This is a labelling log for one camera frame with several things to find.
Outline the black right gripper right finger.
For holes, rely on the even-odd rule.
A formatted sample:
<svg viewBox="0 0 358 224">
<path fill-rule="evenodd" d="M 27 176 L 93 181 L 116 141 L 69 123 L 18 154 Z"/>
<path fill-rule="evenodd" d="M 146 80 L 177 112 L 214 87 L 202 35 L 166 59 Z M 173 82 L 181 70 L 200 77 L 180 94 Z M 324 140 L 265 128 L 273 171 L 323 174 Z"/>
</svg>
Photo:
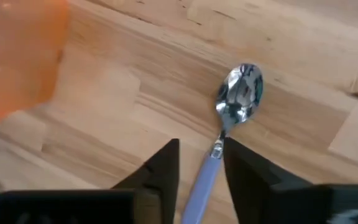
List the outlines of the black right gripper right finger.
<svg viewBox="0 0 358 224">
<path fill-rule="evenodd" d="M 232 138 L 223 159 L 239 223 L 358 223 L 358 184 L 312 184 Z"/>
</svg>

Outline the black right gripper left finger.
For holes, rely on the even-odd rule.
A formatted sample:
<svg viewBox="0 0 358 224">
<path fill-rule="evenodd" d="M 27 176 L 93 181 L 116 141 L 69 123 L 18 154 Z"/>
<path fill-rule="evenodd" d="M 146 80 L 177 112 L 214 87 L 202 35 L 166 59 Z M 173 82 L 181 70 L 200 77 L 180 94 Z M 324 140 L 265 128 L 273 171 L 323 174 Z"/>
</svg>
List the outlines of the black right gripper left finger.
<svg viewBox="0 0 358 224">
<path fill-rule="evenodd" d="M 0 223 L 173 223 L 179 146 L 171 139 L 110 189 L 1 192 Z"/>
</svg>

